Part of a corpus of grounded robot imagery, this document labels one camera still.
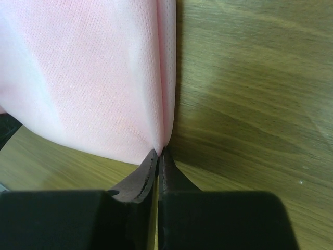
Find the wooden table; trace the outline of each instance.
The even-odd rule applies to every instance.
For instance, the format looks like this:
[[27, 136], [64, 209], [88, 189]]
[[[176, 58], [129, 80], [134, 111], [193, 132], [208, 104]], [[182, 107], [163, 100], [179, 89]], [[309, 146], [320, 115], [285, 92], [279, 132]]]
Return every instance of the wooden table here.
[[[171, 152], [204, 190], [267, 190], [301, 249], [333, 249], [333, 3], [177, 1]], [[20, 129], [0, 151], [11, 189], [108, 188], [135, 166]]]

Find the fabric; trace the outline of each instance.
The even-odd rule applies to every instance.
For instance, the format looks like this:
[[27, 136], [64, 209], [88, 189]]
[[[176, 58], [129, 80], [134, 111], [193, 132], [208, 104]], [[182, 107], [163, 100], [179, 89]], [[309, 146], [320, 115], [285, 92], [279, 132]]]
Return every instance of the fabric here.
[[139, 164], [168, 143], [175, 0], [0, 0], [0, 112]]

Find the wooden surface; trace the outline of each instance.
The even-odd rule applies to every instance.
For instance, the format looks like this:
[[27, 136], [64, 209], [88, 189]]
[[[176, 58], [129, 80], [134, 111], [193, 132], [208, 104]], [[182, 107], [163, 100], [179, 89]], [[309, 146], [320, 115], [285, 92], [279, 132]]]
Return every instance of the wooden surface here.
[[[333, 249], [333, 3], [177, 1], [171, 152], [204, 190], [266, 190], [301, 249]], [[135, 166], [25, 128], [0, 151], [12, 189], [108, 188]]]

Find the brown wooden table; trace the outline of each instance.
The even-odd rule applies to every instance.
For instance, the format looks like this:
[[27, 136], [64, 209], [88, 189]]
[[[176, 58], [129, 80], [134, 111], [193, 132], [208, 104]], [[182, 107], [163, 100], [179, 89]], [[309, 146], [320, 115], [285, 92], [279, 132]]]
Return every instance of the brown wooden table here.
[[[331, 0], [177, 1], [174, 158], [204, 190], [277, 194], [301, 249], [333, 249], [332, 24]], [[0, 151], [11, 189], [106, 189], [133, 169], [25, 128]]]

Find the cloth fold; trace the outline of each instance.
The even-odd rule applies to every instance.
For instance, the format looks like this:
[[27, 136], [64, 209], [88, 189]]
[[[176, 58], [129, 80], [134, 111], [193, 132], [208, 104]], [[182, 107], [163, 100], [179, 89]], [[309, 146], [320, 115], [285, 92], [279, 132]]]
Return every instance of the cloth fold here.
[[0, 0], [0, 113], [139, 164], [169, 142], [175, 0]]

